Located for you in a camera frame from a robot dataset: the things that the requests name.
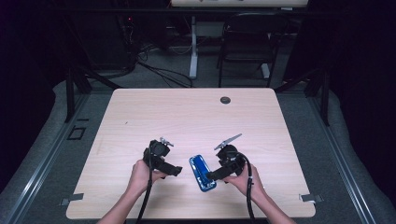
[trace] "blue object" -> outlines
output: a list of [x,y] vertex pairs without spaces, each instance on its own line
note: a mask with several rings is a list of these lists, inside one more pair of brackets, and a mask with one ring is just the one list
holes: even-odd
[[207,192],[216,187],[216,181],[208,179],[206,173],[210,172],[209,168],[201,155],[190,158],[190,165],[194,172],[195,179],[202,192]]

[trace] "black cable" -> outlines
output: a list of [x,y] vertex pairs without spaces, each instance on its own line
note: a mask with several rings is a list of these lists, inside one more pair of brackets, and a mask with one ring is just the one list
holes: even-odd
[[[141,66],[147,68],[151,72],[155,73],[156,75],[162,77],[165,82],[166,82],[166,80],[169,80],[169,81],[171,81],[171,82],[173,82],[173,83],[175,83],[175,84],[177,84],[178,86],[181,86],[181,87],[185,87],[185,88],[192,88],[193,87],[191,78],[187,77],[186,75],[183,75],[183,74],[175,72],[175,71],[163,69],[163,68],[153,67],[153,66],[148,65],[146,63],[141,63],[141,62],[137,62],[137,63],[140,64]],[[182,76],[182,77],[186,78],[189,81],[189,83],[185,83],[185,82],[177,80],[177,79],[175,79],[173,77],[169,77],[167,74],[165,74],[165,72],[169,72],[169,73],[173,73],[173,74]]]
[[247,162],[247,174],[248,174],[248,179],[247,179],[247,210],[248,210],[248,214],[250,216],[250,221],[251,223],[254,223],[255,221],[255,217],[253,214],[253,209],[251,207],[251,186],[253,185],[253,176],[252,176],[252,171],[251,171],[251,165],[250,162],[248,160],[248,157],[246,157],[244,154],[238,152],[239,155],[241,155],[244,160]]
[[152,164],[151,164],[151,147],[148,147],[148,169],[149,169],[149,174],[148,174],[148,187],[146,189],[146,195],[145,199],[143,200],[142,207],[140,208],[139,216],[137,217],[136,224],[140,222],[142,219],[143,213],[145,212],[146,205],[149,201],[149,194],[151,193],[151,187],[152,187]]

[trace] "wooden table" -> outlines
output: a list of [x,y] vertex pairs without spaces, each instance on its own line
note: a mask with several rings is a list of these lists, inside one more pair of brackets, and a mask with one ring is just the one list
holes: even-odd
[[306,7],[308,0],[172,0],[173,7]]
[[[220,98],[227,96],[229,104]],[[165,161],[182,166],[178,176],[158,180],[143,218],[248,218],[246,197],[218,181],[201,192],[189,158],[203,155],[209,168],[219,168],[214,148],[241,133],[232,145],[257,166],[266,191],[291,217],[312,217],[315,207],[299,194],[309,194],[276,95],[271,89],[129,89],[116,90],[93,142],[69,218],[100,218],[124,192],[134,163],[149,141],[164,137],[175,146]],[[128,218],[137,218],[143,196]],[[253,204],[256,217],[264,217]]]

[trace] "finger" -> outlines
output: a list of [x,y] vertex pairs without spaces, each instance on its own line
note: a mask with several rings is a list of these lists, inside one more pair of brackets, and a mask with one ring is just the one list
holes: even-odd
[[159,179],[159,178],[166,177],[166,176],[167,176],[167,174],[165,174],[165,173],[163,173],[163,172],[161,172],[161,171],[153,171],[153,172],[152,172],[152,177],[153,177],[153,179],[155,179],[155,180],[157,180],[157,179]]
[[229,176],[224,177],[222,180],[225,182],[233,183],[233,181],[235,179],[236,179],[236,176],[229,175]]

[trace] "hand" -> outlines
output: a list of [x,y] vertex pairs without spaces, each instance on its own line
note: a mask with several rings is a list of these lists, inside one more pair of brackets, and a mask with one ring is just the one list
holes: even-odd
[[[152,183],[159,178],[166,177],[167,175],[160,171],[152,171]],[[149,167],[143,160],[139,160],[134,164],[131,178],[129,179],[126,193],[133,191],[138,193],[139,196],[146,191],[149,182]]]
[[[288,217],[265,192],[257,168],[252,164],[250,166],[253,177],[251,186],[252,201],[264,212],[271,223],[295,224],[294,220]],[[248,165],[245,164],[241,175],[227,176],[223,180],[236,186],[246,196],[248,189]]]
[[[166,176],[167,175],[162,172],[152,171],[152,183],[154,184],[156,180]],[[98,223],[123,223],[137,199],[146,191],[148,182],[149,167],[144,161],[137,161],[132,169],[131,178],[129,179],[128,187],[125,192]]]
[[[253,177],[252,186],[251,186],[251,197],[252,200],[254,201],[255,196],[258,196],[259,194],[265,194],[265,190],[264,190],[264,186],[262,185],[262,181],[260,180],[260,176],[259,176],[259,172],[257,171],[257,168],[253,164],[250,164],[250,166],[251,166],[251,174]],[[239,189],[239,191],[241,191],[242,194],[246,196],[248,189],[248,165],[245,164],[244,170],[242,171],[241,175],[239,176],[229,175],[223,178],[222,180],[233,184]]]

